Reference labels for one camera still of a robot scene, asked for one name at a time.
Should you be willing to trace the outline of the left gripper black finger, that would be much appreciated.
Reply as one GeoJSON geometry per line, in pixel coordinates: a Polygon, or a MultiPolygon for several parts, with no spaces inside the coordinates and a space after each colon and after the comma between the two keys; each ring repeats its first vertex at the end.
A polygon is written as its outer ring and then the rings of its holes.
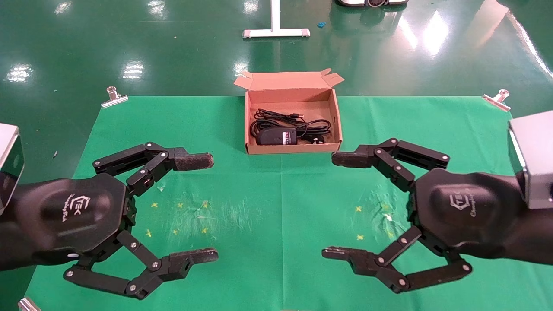
{"type": "Polygon", "coordinates": [[[141,196],[170,171],[198,171],[215,164],[210,153],[188,153],[183,147],[165,148],[154,142],[93,161],[95,173],[117,176],[137,169],[127,180],[131,196],[141,196]]]}
{"type": "Polygon", "coordinates": [[[186,278],[194,264],[214,262],[219,254],[214,248],[204,248],[172,253],[157,258],[130,232],[120,232],[115,241],[124,246],[145,265],[145,270],[137,277],[127,280],[92,270],[94,257],[82,256],[77,264],[64,273],[64,279],[80,287],[107,292],[128,298],[143,300],[164,282],[186,278]]]}

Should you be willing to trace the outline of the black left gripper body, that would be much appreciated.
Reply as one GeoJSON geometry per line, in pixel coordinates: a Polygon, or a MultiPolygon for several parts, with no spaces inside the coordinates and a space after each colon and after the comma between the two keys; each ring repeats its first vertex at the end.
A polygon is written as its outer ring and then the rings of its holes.
{"type": "Polygon", "coordinates": [[[135,200],[111,175],[19,185],[1,215],[1,269],[105,260],[135,223],[135,200]]]}

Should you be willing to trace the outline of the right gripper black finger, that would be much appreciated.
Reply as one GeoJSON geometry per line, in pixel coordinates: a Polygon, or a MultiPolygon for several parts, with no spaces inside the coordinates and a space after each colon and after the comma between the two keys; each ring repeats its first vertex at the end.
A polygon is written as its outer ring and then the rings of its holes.
{"type": "Polygon", "coordinates": [[[391,138],[380,144],[361,144],[353,152],[334,152],[331,160],[338,167],[374,167],[399,190],[411,192],[415,175],[402,165],[403,162],[431,171],[435,168],[446,169],[450,157],[418,144],[391,138]]]}
{"type": "Polygon", "coordinates": [[[393,262],[409,247],[413,246],[423,233],[412,226],[381,253],[375,254],[362,249],[327,247],[322,256],[327,259],[345,260],[354,274],[375,277],[392,292],[402,293],[458,281],[472,272],[472,266],[457,253],[445,252],[448,264],[411,274],[402,274],[393,262]]]}

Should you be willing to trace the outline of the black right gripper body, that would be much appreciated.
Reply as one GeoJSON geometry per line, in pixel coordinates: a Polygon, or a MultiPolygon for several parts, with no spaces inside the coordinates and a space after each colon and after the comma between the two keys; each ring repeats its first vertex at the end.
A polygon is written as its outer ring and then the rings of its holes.
{"type": "Polygon", "coordinates": [[[410,220],[436,254],[552,264],[552,210],[531,210],[514,176],[433,169],[410,193],[410,220]]]}

